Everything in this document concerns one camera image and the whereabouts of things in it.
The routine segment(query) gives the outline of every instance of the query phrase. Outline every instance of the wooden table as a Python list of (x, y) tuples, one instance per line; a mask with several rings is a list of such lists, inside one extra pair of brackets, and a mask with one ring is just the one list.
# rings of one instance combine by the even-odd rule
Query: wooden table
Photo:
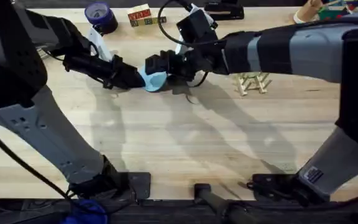
[[(219, 22), (218, 36), (291, 23), (295, 7), (245, 8), (242, 21)], [(39, 9), (71, 20), (86, 35), (83, 9)], [(126, 63), (140, 67), (160, 50), (174, 49), (157, 26), (132, 28), (125, 9), (113, 9), (119, 28), (104, 37)], [(184, 9), (167, 9), (166, 30)], [(48, 85), (82, 136), (119, 170), (152, 174), (151, 198), (189, 199), (192, 186), (207, 182), (225, 198), (253, 199), (239, 185), (254, 173), (296, 172), (334, 129), (339, 86), (321, 80), (271, 75), (269, 92), (240, 97), (233, 76), (210, 75), (199, 88), (147, 93), (104, 90), (86, 75), (67, 73), (61, 62), (46, 59)], [(193, 103), (186, 100), (186, 95)], [(0, 127), (0, 137), (30, 165), (58, 184), (67, 183), (46, 159)], [(358, 177), (333, 199), (358, 195)], [(0, 198), (56, 198), (58, 195), (0, 150)]]

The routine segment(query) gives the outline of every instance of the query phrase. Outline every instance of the light blue object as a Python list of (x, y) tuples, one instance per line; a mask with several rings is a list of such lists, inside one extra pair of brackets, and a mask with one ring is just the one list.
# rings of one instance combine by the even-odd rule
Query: light blue object
[(149, 92), (158, 91), (161, 87), (164, 86), (165, 81), (167, 81), (167, 73), (166, 72), (156, 72), (150, 75), (146, 74), (145, 67), (143, 66), (138, 70), (139, 74), (142, 76), (145, 86), (144, 90)]

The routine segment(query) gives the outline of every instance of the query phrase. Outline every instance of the black cable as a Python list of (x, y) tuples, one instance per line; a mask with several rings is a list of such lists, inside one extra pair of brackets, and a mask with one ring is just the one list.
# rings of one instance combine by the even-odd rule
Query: black cable
[(46, 51), (46, 50), (44, 50), (44, 49), (42, 49), (42, 50), (45, 52), (45, 54), (47, 54), (47, 55), (53, 57), (54, 59), (59, 60), (59, 61), (61, 61), (61, 62), (63, 61), (63, 59), (60, 59), (60, 58), (58, 58), (58, 57), (53, 56), (50, 52), (48, 52), (48, 51)]
[(208, 73), (209, 73), (209, 72), (205, 72), (205, 73), (204, 73), (203, 78), (201, 79), (201, 81), (200, 81), (199, 83), (197, 83), (197, 85), (193, 85), (193, 86), (190, 86), (190, 87), (191, 87), (191, 88), (199, 87), (201, 84), (203, 84), (204, 81), (206, 80), (206, 77), (208, 76)]
[[(171, 2), (178, 2), (178, 0), (168, 0), (164, 5), (162, 5), (162, 7), (160, 8), (160, 10), (158, 11), (158, 16), (157, 16), (157, 24), (158, 27), (160, 28), (161, 32), (163, 33), (163, 35), (170, 39), (171, 41), (177, 43), (177, 44), (181, 44), (187, 47), (199, 47), (201, 45), (206, 45), (206, 44), (217, 44), (220, 42), (224, 42), (225, 40), (214, 40), (214, 41), (209, 41), (209, 42), (198, 42), (198, 43), (188, 43), (188, 42), (183, 42), (180, 41), (172, 36), (170, 36), (165, 29), (162, 27), (161, 24), (161, 14), (163, 9), (170, 4)], [(273, 30), (273, 29), (285, 29), (285, 28), (294, 28), (294, 29), (301, 29), (301, 28), (307, 28), (307, 27), (312, 27), (312, 26), (320, 26), (320, 25), (327, 25), (327, 24), (358, 24), (358, 17), (342, 17), (339, 19), (330, 19), (330, 20), (323, 20), (323, 21), (313, 21), (313, 22), (306, 22), (306, 23), (302, 23), (302, 24), (293, 24), (293, 25), (288, 25), (288, 26), (282, 26), (282, 27), (276, 27), (276, 28), (272, 28), (272, 29), (267, 29), (267, 30)], [(256, 32), (255, 36), (259, 36), (262, 34), (263, 31), (266, 30), (262, 30), (260, 32)]]
[(86, 207), (77, 204), (76, 202), (74, 202), (73, 199), (71, 199), (64, 191), (62, 191), (58, 186), (56, 186), (53, 182), (51, 182), (50, 180), (48, 180), (45, 176), (43, 176), (42, 174), (40, 174), (38, 171), (36, 171), (33, 167), (31, 167), (30, 165), (28, 165), (26, 162), (24, 162), (19, 156), (17, 156), (1, 139), (0, 139), (0, 148), (10, 157), (12, 158), (15, 162), (17, 162), (20, 166), (22, 166), (25, 170), (29, 171), (32, 175), (34, 175), (36, 178), (38, 178), (39, 180), (41, 180), (42, 182), (44, 182), (45, 184), (47, 184), (49, 187), (51, 187), (52, 189), (54, 189), (58, 194), (60, 194), (66, 201), (68, 201), (70, 203), (70, 205), (73, 205), (74, 207), (80, 209), (83, 212), (86, 213), (92, 213), (95, 215), (110, 215), (113, 213), (116, 213), (130, 205), (133, 204), (133, 202), (128, 202), (125, 203), (124, 205), (121, 205), (119, 208), (111, 211), (111, 212), (96, 212), (93, 210), (89, 210)]

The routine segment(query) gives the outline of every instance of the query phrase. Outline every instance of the blue object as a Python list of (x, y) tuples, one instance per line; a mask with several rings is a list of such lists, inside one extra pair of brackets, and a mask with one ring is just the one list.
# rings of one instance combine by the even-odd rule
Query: blue object
[(85, 9), (85, 16), (93, 25), (107, 24), (112, 17), (112, 10), (105, 2), (95, 2)]
[[(105, 212), (104, 208), (94, 200), (81, 200), (79, 204), (95, 212)], [(86, 213), (73, 207), (72, 213), (61, 224), (108, 224), (108, 216)]]
[(85, 9), (85, 16), (100, 34), (110, 34), (118, 27), (118, 22), (109, 5), (105, 2), (90, 4)]
[(166, 72), (156, 72), (150, 75), (147, 75), (145, 72), (145, 67), (143, 66), (138, 70), (139, 74), (142, 76), (146, 86), (143, 87), (144, 90), (149, 92), (158, 91), (161, 87), (164, 86), (165, 81), (167, 81)]

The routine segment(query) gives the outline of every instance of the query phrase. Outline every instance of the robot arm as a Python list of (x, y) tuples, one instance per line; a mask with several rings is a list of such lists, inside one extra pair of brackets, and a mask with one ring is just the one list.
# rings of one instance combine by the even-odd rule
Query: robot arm
[(203, 18), (196, 12), (177, 24), (192, 50), (181, 55), (172, 51), (153, 55), (146, 60), (146, 72), (163, 70), (188, 81), (199, 70), (222, 75), (272, 72), (341, 83), (337, 128), (317, 153), (297, 174), (256, 174), (248, 183), (256, 198), (284, 198), (304, 206), (329, 200), (341, 185), (358, 175), (358, 14), (318, 26), (236, 32), (221, 40)]
[(68, 20), (0, 1), (0, 125), (48, 159), (65, 176), (69, 189), (86, 198), (111, 190), (125, 191), (128, 185), (62, 113), (47, 86), (47, 71), (34, 46), (65, 55), (67, 70), (96, 77), (106, 88), (117, 83), (127, 88), (141, 86), (136, 68), (119, 57), (105, 62), (92, 56), (90, 45)]

